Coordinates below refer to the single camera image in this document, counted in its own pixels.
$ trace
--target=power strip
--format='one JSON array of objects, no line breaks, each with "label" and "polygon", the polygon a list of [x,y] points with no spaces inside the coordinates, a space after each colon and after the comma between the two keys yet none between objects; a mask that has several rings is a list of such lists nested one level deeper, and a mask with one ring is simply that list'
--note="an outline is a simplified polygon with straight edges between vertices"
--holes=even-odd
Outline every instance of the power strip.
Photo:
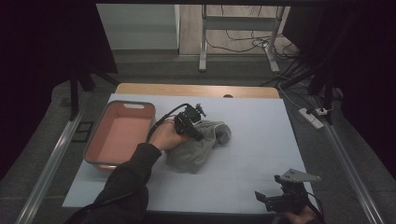
[{"label": "power strip", "polygon": [[321,129],[323,128],[323,124],[322,122],[320,122],[320,120],[318,120],[313,114],[307,114],[306,113],[306,108],[301,108],[298,111],[310,124],[312,124],[312,126],[314,126],[314,128],[316,129]]}]

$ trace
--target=plastic tray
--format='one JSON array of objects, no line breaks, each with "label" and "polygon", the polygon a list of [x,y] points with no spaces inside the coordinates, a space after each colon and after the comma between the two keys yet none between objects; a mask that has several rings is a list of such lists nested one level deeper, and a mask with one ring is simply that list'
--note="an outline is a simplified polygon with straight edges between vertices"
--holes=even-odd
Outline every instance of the plastic tray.
[{"label": "plastic tray", "polygon": [[84,160],[100,169],[114,169],[131,159],[146,142],[155,121],[155,106],[145,102],[110,102],[85,148]]}]

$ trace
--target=gray floor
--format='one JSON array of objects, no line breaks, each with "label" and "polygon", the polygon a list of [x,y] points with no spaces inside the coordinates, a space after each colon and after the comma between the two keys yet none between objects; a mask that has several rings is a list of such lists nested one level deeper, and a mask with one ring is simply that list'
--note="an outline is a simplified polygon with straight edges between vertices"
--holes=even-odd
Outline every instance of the gray floor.
[{"label": "gray floor", "polygon": [[[259,86],[275,77],[263,57],[210,57],[207,71],[198,72],[197,56],[176,54],[133,54],[115,51],[119,74],[111,75],[121,82],[176,83],[196,85]],[[290,62],[279,62],[283,71]],[[115,87],[97,76],[92,76],[96,89],[81,121],[96,122]],[[306,90],[295,85],[285,93],[297,105],[308,107]],[[349,184],[334,149],[323,131],[315,130],[298,113],[285,94],[284,99],[290,122],[308,173],[319,175],[322,181],[313,184],[315,194],[322,200],[328,223],[369,223],[361,202]],[[56,87],[46,117],[43,118],[29,144],[0,183],[0,223],[14,223],[30,195],[51,151],[70,116],[68,83]],[[343,118],[340,105],[334,101],[332,120],[334,128],[345,144],[366,187],[387,223],[396,223],[396,182],[374,152]],[[84,136],[74,135],[75,140]],[[75,210],[62,209],[61,204],[73,182],[82,161],[86,143],[72,142],[56,172],[46,197],[37,211],[34,223],[62,223]]]}]

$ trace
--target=black sleeve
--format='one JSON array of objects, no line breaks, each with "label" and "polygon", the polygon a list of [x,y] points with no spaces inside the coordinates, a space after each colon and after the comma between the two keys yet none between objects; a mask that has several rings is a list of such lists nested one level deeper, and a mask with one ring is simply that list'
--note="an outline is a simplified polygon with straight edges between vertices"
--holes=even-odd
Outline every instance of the black sleeve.
[{"label": "black sleeve", "polygon": [[161,151],[155,146],[139,144],[132,158],[111,173],[95,202],[117,198],[131,191],[134,191],[134,194],[116,203],[94,209],[83,223],[139,222],[146,213],[149,202],[146,182],[149,180],[152,165],[161,155]]},{"label": "black sleeve", "polygon": [[322,224],[322,223],[318,219],[313,219],[306,222],[305,224]]}]

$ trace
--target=crumpled towel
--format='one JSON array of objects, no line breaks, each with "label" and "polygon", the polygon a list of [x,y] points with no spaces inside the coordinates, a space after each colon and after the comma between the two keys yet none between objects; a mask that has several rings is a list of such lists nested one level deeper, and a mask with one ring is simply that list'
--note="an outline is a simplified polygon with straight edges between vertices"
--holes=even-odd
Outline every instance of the crumpled towel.
[{"label": "crumpled towel", "polygon": [[204,139],[191,140],[165,150],[166,164],[177,168],[181,173],[197,173],[209,158],[213,146],[225,145],[231,138],[230,128],[222,121],[201,120],[194,128]]}]

